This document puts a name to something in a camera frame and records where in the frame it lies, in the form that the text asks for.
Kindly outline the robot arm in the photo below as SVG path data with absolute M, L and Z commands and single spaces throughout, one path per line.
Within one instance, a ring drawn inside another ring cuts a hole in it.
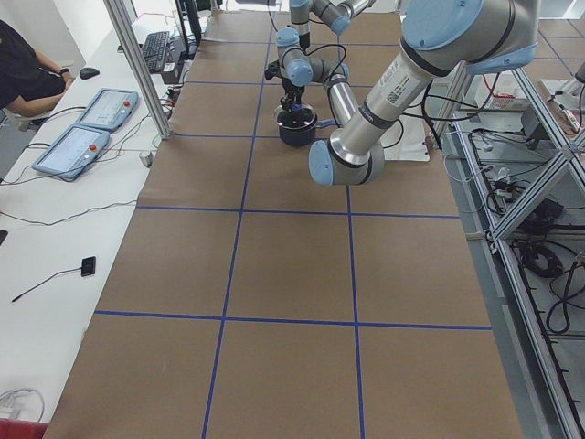
M 345 0 L 335 5 L 328 0 L 291 0 L 289 2 L 290 20 L 300 40 L 300 46 L 310 46 L 310 15 L 314 14 L 337 36 L 349 27 L 351 20 L 370 8 L 376 0 Z
M 472 75 L 527 65 L 536 54 L 538 1 L 411 1 L 402 23 L 400 52 L 363 102 L 358 102 L 340 62 L 306 53 L 309 18 L 316 15 L 336 35 L 372 4 L 369 1 L 291 1 L 291 24 L 277 34 L 277 71 L 296 88 L 324 85 L 340 126 L 309 152 L 314 182 L 362 185 L 385 165 L 380 139 L 422 91 L 459 63 Z

